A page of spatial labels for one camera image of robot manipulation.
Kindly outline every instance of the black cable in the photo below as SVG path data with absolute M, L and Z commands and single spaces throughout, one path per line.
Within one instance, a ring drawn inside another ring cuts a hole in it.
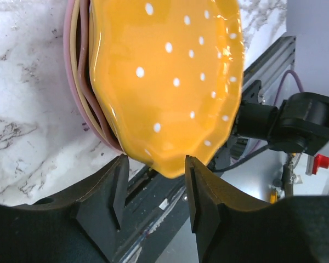
M 245 158 L 241 159 L 240 161 L 234 163 L 233 165 L 228 166 L 228 167 L 226 167 L 224 169 L 218 169 L 218 170 L 213 169 L 212 172 L 214 172 L 214 173 L 224 173 L 226 171 L 232 170 L 232 169 L 234 169 L 234 168 L 236 168 L 236 167 L 238 167 L 238 166 L 246 163 L 248 160 L 252 159 L 253 157 L 255 157 L 257 155 L 259 155 L 260 153 L 262 153 L 262 152 L 264 152 L 266 150 L 269 150 L 271 148 L 272 148 L 272 145 L 267 144 L 267 145 L 259 148 L 258 150 L 255 150 L 254 152 L 250 153 L 248 156 L 246 156 Z

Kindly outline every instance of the stack of plates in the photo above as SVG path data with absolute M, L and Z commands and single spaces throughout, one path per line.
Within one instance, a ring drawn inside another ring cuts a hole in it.
M 236 0 L 70 0 L 64 52 L 78 108 L 103 143 L 166 177 L 208 163 L 240 105 Z

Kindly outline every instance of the yellow plate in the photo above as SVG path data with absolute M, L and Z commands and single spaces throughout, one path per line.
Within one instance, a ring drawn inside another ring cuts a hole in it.
M 166 177 L 207 164 L 241 99 L 236 0 L 92 0 L 90 77 L 125 152 Z

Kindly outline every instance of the polka dot plate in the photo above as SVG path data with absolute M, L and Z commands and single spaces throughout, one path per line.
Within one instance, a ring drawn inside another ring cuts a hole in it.
M 90 78 L 124 151 L 168 178 L 207 164 L 241 100 L 236 0 L 92 0 Z

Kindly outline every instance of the white marble surface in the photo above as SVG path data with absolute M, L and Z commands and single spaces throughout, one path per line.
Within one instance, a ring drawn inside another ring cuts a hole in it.
M 65 0 L 0 0 L 0 203 L 58 192 L 118 153 L 78 113 L 65 76 Z M 240 0 L 246 64 L 286 29 L 286 0 Z M 131 174 L 142 164 L 131 161 Z

